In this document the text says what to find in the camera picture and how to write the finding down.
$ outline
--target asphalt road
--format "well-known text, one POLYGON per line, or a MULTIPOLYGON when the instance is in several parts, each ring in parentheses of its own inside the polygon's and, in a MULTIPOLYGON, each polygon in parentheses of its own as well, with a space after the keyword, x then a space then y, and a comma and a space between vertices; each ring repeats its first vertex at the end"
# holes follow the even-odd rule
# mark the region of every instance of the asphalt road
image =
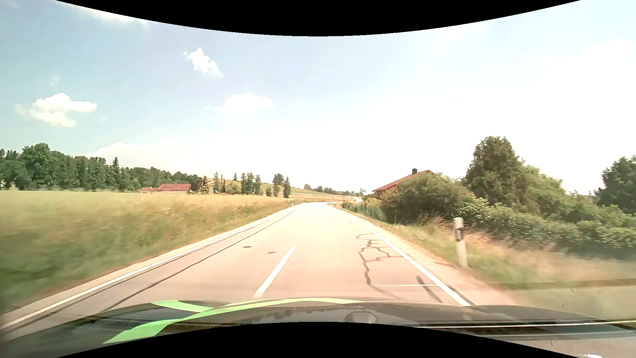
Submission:
POLYGON ((417 266, 353 216, 325 203, 305 203, 9 326, 8 337, 169 299, 364 296, 461 305, 461 298, 431 278, 434 273, 417 266))

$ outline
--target house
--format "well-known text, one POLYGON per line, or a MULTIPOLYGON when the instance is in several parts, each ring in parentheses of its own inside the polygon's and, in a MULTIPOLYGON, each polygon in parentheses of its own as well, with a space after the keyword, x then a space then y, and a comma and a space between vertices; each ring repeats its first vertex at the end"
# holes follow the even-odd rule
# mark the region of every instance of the house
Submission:
POLYGON ((409 179, 410 177, 412 177, 413 175, 416 175, 417 173, 432 173, 430 170, 425 170, 425 171, 420 171, 418 172, 417 169, 413 168, 411 170, 411 174, 405 176, 404 178, 398 179, 395 182, 392 183, 388 183, 387 185, 384 185, 382 187, 379 187, 375 190, 372 190, 374 193, 378 194, 378 196, 382 195, 382 193, 384 193, 386 190, 394 188, 396 186, 398 186, 398 183, 401 182, 402 180, 405 179, 409 179))
POLYGON ((190 190, 190 184, 161 184, 158 192, 187 192, 190 190))

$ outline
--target red roof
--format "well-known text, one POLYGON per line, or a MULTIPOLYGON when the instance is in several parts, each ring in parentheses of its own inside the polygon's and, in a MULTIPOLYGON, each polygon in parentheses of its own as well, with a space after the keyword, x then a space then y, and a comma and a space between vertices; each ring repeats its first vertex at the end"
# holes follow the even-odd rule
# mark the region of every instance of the red roof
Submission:
POLYGON ((190 190, 190 184, 161 184, 159 191, 179 191, 186 192, 190 190))
MULTIPOLYGON (((430 173, 430 172, 431 172, 430 170, 425 170, 425 171, 421 171, 420 173, 430 173)), ((417 173, 417 174, 409 174, 409 175, 405 176, 405 177, 404 177, 404 178, 402 178, 402 179, 398 179, 398 180, 396 180, 395 182, 388 183, 387 185, 384 185, 383 187, 379 187, 379 188, 377 188, 377 189, 375 189, 375 190, 371 190, 371 191, 373 191, 373 192, 377 192, 377 191, 383 191, 383 190, 387 190, 387 189, 393 188, 393 187, 395 187, 395 186, 396 186, 399 182, 401 182, 402 180, 404 180, 404 179, 408 179, 408 178, 412 177, 413 175, 418 175, 418 174, 419 174, 419 173, 417 173)))

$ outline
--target blue sky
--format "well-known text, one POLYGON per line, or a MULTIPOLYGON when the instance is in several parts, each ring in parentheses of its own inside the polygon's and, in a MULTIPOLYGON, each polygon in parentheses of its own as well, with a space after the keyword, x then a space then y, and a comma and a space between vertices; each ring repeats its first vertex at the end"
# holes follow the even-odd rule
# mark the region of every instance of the blue sky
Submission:
POLYGON ((445 29, 295 38, 0 0, 0 147, 371 191, 411 168, 461 176, 495 135, 587 193, 636 154, 634 13, 633 1, 582 0, 445 29))

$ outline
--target solid edge line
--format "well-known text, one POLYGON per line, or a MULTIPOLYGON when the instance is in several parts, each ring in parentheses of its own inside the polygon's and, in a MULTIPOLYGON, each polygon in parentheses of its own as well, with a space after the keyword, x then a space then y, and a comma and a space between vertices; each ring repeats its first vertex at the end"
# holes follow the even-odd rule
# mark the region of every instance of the solid edge line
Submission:
POLYGON ((101 288, 103 288, 103 287, 105 287, 105 286, 108 286, 108 285, 112 284, 112 283, 115 283, 115 282, 117 282, 117 281, 121 281, 121 280, 123 280, 124 278, 128 278, 128 277, 130 277, 130 276, 132 276, 132 275, 135 275, 135 274, 138 274, 138 273, 140 273, 140 272, 142 272, 142 271, 146 271, 146 270, 147 270, 147 269, 149 269, 149 268, 153 268, 153 267, 155 267, 155 266, 157 266, 157 265, 159 265, 159 264, 163 264, 164 262, 170 261, 170 260, 172 260, 172 259, 176 259, 176 258, 178 258, 178 257, 180 257, 180 256, 183 256, 183 255, 185 255, 185 254, 188 254, 188 253, 190 253, 190 252, 192 252, 192 251, 195 251, 195 250, 198 250, 198 249, 200 249, 200 248, 203 248, 203 247, 209 246, 209 245, 211 245, 211 244, 213 244, 213 243, 217 243, 217 242, 219 242, 219 241, 221 241, 221 240, 225 240, 225 239, 227 239, 227 238, 231 238, 232 236, 234 236, 234 235, 236 235, 236 234, 240 234, 240 233, 242 233, 242 232, 244 232, 244 231, 247 231, 247 230, 250 230, 250 229, 252 229, 252 228, 254 228, 254 227, 256 227, 256 226, 259 226, 259 225, 261 225, 261 224, 264 224, 265 222, 268 222, 269 220, 273 219, 274 217, 278 216, 279 214, 280 214, 280 212, 278 212, 278 213, 277 213, 277 215, 274 215, 274 216, 272 216, 272 217, 270 217, 270 218, 268 218, 268 219, 266 219, 266 220, 262 220, 262 221, 260 221, 260 222, 257 222, 256 224, 251 225, 251 226, 249 226, 249 227, 246 227, 245 229, 241 229, 241 230, 236 231, 236 232, 234 232, 234 233, 231 233, 231 234, 228 234, 228 235, 226 235, 226 236, 223 236, 222 238, 218 238, 218 239, 213 240, 213 241, 210 241, 210 242, 208 242, 208 243, 204 243, 204 244, 201 244, 201 245, 199 245, 199 246, 193 247, 193 248, 191 248, 191 249, 189 249, 189 250, 187 250, 187 251, 181 252, 180 254, 176 254, 176 255, 170 256, 170 257, 168 257, 167 259, 163 259, 163 260, 161 260, 161 261, 155 262, 154 264, 150 264, 150 265, 145 266, 145 267, 143 267, 143 268, 137 269, 137 270, 135 270, 135 271, 133 271, 133 272, 131 272, 131 273, 127 273, 126 275, 123 275, 123 276, 119 276, 119 277, 117 277, 117 278, 114 278, 114 279, 112 279, 112 280, 110 280, 110 281, 108 281, 108 282, 102 283, 102 284, 97 285, 97 286, 95 286, 95 287, 93 287, 93 288, 91 288, 91 289, 88 289, 88 290, 85 290, 85 291, 80 292, 80 293, 78 293, 78 294, 75 294, 75 295, 73 295, 73 296, 71 296, 71 297, 69 297, 69 298, 63 299, 63 300, 61 300, 61 301, 59 301, 59 302, 57 302, 57 303, 53 303, 53 304, 51 304, 51 305, 50 305, 50 306, 48 306, 48 307, 44 307, 44 308, 42 308, 41 310, 35 311, 35 312, 30 313, 30 314, 28 314, 28 315, 26 315, 26 316, 22 316, 22 317, 20 317, 19 319, 15 319, 15 320, 13 320, 13 321, 11 321, 11 322, 7 323, 7 324, 4 324, 4 325, 0 326, 0 329, 6 329, 7 327, 10 327, 10 326, 13 326, 14 324, 17 324, 17 323, 22 322, 23 320, 27 320, 27 319, 29 319, 29 318, 31 318, 31 317, 33 317, 33 316, 39 315, 40 313, 44 313, 44 312, 46 312, 46 311, 48 311, 48 310, 51 310, 52 308, 55 308, 55 307, 60 306, 60 305, 62 305, 62 304, 64 304, 64 303, 67 303, 67 302, 69 302, 69 301, 72 301, 72 300, 74 300, 74 299, 76 299, 76 298, 79 298, 79 297, 81 297, 81 296, 84 296, 84 295, 86 295, 86 294, 89 294, 89 293, 91 293, 91 292, 93 292, 93 291, 99 290, 99 289, 101 289, 101 288))
POLYGON ((428 277, 429 279, 431 279, 431 281, 433 281, 437 286, 440 287, 440 289, 442 289, 444 292, 446 292, 446 294, 448 294, 450 297, 452 297, 457 303, 459 303, 461 306, 471 306, 470 303, 466 302, 465 299, 461 298, 455 291, 453 291, 452 289, 450 289, 448 286, 446 286, 442 281, 439 280, 439 278, 435 277, 432 273, 428 272, 425 268, 423 268, 420 264, 418 264, 415 260, 413 260, 412 258, 408 257, 408 255, 406 255, 404 252, 402 252, 402 250, 398 249, 395 245, 393 245, 389 240, 383 238, 380 234, 376 233, 374 230, 372 230, 371 228, 369 228, 368 226, 364 225, 362 222, 360 222, 357 218, 353 217, 352 215, 349 215, 347 213, 344 213, 340 210, 338 210, 342 215, 346 215, 352 219, 354 219, 358 224, 364 226, 367 230, 371 231, 375 236, 378 236, 382 241, 384 241, 388 246, 390 246, 393 250, 397 251, 398 254, 402 255, 402 257, 404 257, 408 262, 410 262, 413 266, 415 266, 415 268, 417 268, 418 270, 420 270, 421 273, 423 273, 424 275, 426 275, 426 277, 428 277))
POLYGON ((272 273, 270 273, 270 275, 267 277, 265 282, 263 282, 261 287, 259 287, 256 293, 252 296, 252 299, 261 298, 261 296, 265 293, 265 290, 267 290, 267 288, 272 284, 272 282, 274 281, 274 278, 276 278, 276 275, 278 275, 278 272, 280 272, 283 265, 285 265, 285 262, 287 262, 287 260, 289 259, 291 254, 294 252, 294 250, 296 250, 295 246, 289 249, 289 251, 287 252, 287 255, 285 255, 285 257, 283 257, 282 260, 280 260, 278 266, 276 266, 276 268, 272 271, 272 273))

